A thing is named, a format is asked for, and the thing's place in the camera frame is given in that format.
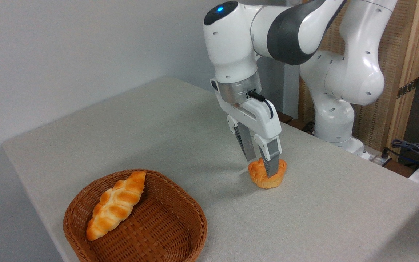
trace braided bread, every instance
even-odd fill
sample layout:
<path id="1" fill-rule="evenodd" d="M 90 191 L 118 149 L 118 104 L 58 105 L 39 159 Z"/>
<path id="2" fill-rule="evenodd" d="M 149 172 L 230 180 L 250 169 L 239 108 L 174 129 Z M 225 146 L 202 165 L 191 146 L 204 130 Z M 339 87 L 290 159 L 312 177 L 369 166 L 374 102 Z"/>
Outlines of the braided bread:
<path id="1" fill-rule="evenodd" d="M 104 236 L 130 215 L 143 192 L 145 175 L 145 171 L 135 171 L 101 195 L 100 202 L 93 209 L 93 218 L 88 222 L 88 240 Z"/>

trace wooden panel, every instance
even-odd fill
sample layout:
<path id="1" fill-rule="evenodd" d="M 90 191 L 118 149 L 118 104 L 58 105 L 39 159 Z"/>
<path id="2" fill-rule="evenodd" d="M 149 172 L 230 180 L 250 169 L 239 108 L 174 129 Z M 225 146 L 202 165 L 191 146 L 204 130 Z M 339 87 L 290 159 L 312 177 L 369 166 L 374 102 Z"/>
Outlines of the wooden panel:
<path id="1" fill-rule="evenodd" d="M 402 70 L 403 74 L 399 82 L 400 86 L 404 86 L 419 76 L 419 1 L 415 8 L 414 22 L 409 40 Z M 389 133 L 387 135 L 387 147 L 390 147 L 393 139 L 404 138 L 414 94 L 415 91 L 413 90 L 396 100 Z"/>

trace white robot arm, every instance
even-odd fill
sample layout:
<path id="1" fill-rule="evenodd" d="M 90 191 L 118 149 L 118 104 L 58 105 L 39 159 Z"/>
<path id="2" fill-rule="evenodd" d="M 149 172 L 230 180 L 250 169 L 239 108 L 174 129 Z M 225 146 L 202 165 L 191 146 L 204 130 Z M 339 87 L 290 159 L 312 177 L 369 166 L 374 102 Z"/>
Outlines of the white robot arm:
<path id="1" fill-rule="evenodd" d="M 300 66 L 315 106 L 315 136 L 368 159 L 363 143 L 351 136 L 354 110 L 381 95 L 384 76 L 378 64 L 379 41 L 397 0 L 351 0 L 339 33 L 343 55 L 318 51 Z"/>
<path id="2" fill-rule="evenodd" d="M 291 65 L 308 61 L 346 0 L 312 0 L 294 7 L 217 5 L 204 18 L 204 37 L 216 77 L 211 79 L 247 161 L 255 157 L 255 135 L 269 177 L 278 171 L 281 126 L 273 104 L 258 93 L 256 60 L 261 56 Z"/>

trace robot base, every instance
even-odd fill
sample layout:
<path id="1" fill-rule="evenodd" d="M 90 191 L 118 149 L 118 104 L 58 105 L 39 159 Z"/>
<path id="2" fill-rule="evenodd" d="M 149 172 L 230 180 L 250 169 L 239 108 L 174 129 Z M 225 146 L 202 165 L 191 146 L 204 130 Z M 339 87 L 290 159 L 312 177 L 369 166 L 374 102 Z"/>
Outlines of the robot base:
<path id="1" fill-rule="evenodd" d="M 347 141 L 331 144 L 340 147 L 346 151 L 349 151 L 350 153 L 364 158 L 366 160 L 369 160 L 370 158 L 370 154 L 366 152 L 366 150 L 364 149 L 363 143 L 358 139 L 354 138 L 353 136 L 351 136 L 351 138 Z"/>

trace pastry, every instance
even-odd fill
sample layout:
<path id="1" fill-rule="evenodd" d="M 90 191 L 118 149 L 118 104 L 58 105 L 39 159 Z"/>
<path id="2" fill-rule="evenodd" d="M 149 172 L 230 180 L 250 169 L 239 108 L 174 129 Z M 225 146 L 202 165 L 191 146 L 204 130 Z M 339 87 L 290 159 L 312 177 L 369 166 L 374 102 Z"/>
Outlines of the pastry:
<path id="1" fill-rule="evenodd" d="M 145 171 L 134 171 L 126 180 L 116 182 L 100 197 L 88 222 L 87 239 L 96 240 L 115 229 L 132 212 L 145 186 Z"/>
<path id="2" fill-rule="evenodd" d="M 248 172 L 250 173 L 251 181 L 253 181 L 253 183 L 261 188 L 268 189 L 277 187 L 281 184 L 286 168 L 287 163 L 284 160 L 279 159 L 278 172 L 268 178 L 263 159 L 260 158 L 258 161 L 253 161 L 248 165 Z"/>

